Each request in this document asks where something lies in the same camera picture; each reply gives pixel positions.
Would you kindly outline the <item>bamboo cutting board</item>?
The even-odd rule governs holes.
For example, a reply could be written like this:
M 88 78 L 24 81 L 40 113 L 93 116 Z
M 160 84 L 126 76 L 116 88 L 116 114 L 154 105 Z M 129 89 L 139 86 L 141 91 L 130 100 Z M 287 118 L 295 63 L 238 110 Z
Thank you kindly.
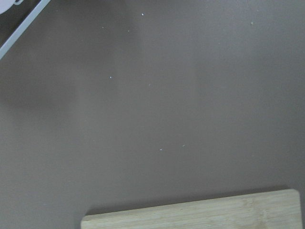
M 301 229 L 295 189 L 87 215 L 82 229 Z

